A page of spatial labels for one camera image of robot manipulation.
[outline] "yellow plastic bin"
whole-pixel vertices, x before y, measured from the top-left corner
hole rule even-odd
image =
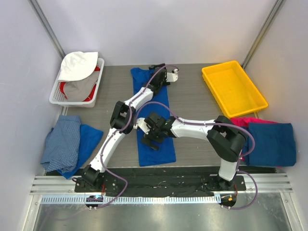
[[[257,112],[269,105],[237,61],[204,67],[202,73],[228,118]]]

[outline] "gray surface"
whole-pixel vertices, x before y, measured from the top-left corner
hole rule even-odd
[[[248,204],[253,194],[239,194],[236,206]],[[279,193],[262,193],[254,205],[228,211],[217,204],[110,205],[67,218],[84,205],[41,205],[34,230],[44,231],[291,231]]]
[[[186,119],[215,119],[222,112],[202,78],[201,69],[208,64],[179,64],[179,79],[168,86],[170,108]],[[115,103],[133,96],[130,69],[136,66],[106,66],[98,91],[95,107],[69,108],[68,115],[80,115],[81,121],[101,129],[104,136],[94,150],[91,159],[97,154],[110,128],[109,122]],[[220,158],[210,143],[192,139],[174,139],[177,161],[164,166],[218,166]],[[136,131],[128,134],[111,157],[109,167],[138,167]]]

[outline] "blue cloth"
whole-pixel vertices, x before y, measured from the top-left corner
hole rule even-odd
[[[248,131],[256,146],[245,156],[250,166],[287,167],[296,163],[296,145],[291,124],[249,123]],[[252,145],[248,139],[248,148]]]
[[[60,115],[54,129],[47,135],[41,164],[47,172],[72,171],[78,161],[80,117]]]
[[[133,68],[130,72],[133,76],[134,94],[136,94],[138,91],[140,91],[143,84],[149,81],[151,74],[154,72],[154,70],[142,70],[140,68]],[[169,107],[167,87],[163,86],[160,92],[156,96],[154,96],[151,101],[161,102],[167,107]],[[165,119],[168,119],[170,117],[170,112],[166,108],[157,104],[151,104],[144,107],[143,110],[140,112],[139,117],[147,117],[151,112],[157,112]],[[139,165],[141,167],[172,163],[176,161],[172,138],[164,139],[161,144],[153,142],[159,147],[159,150],[155,151],[152,148],[141,143],[143,135],[143,131],[137,131]]]
[[[66,179],[72,177],[80,167],[90,158],[92,152],[101,141],[103,132],[95,128],[90,127],[89,125],[83,124],[80,126],[80,145],[79,145],[79,154],[77,166],[71,172],[63,173],[61,170],[58,170]]]

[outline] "white plastic basket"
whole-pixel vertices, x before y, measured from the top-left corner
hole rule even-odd
[[[96,101],[96,96],[97,96],[97,91],[98,91],[98,88],[100,86],[100,82],[101,82],[101,78],[102,78],[104,63],[105,63],[104,59],[98,58],[97,65],[100,67],[101,70],[100,70],[100,74],[98,76],[98,80],[97,80],[97,83],[96,83],[96,88],[95,88],[95,92],[94,92],[92,100],[87,101],[87,102],[68,102],[67,99],[65,98],[64,94],[62,94],[62,92],[60,91],[60,82],[58,82],[58,78],[59,78],[59,74],[60,74],[60,71],[59,71],[58,76],[56,78],[56,81],[55,81],[53,88],[51,90],[49,102],[51,102],[53,104],[61,105],[63,107],[94,107],[95,101]]]

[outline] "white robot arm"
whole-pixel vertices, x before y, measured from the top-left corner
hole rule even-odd
[[[163,65],[164,64],[156,65],[152,68],[158,69]],[[102,168],[101,164],[101,154],[103,163],[105,166],[107,166],[110,157],[112,156],[118,144],[133,129],[133,121],[136,111],[146,102],[150,101],[161,90],[162,86],[169,85],[170,82],[175,82],[177,80],[177,69],[174,69],[172,73],[167,72],[167,70],[164,69],[155,76],[155,78],[150,82],[147,87],[142,87],[140,91],[137,92],[129,100],[126,100],[124,102],[118,101],[116,103],[110,120],[111,128],[108,132],[106,140],[101,146],[95,158],[90,162],[90,167],[93,170],[99,171],[101,173],[105,172],[105,169]]]
[[[238,158],[247,140],[247,135],[236,128],[206,125],[211,123],[233,124],[224,116],[208,121],[175,119],[173,116],[165,120],[152,112],[147,118],[139,118],[137,127],[144,132],[141,142],[154,150],[158,150],[158,146],[152,141],[161,143],[166,137],[192,137],[209,141],[221,158],[218,173],[219,184],[222,188],[227,188],[232,186]]]

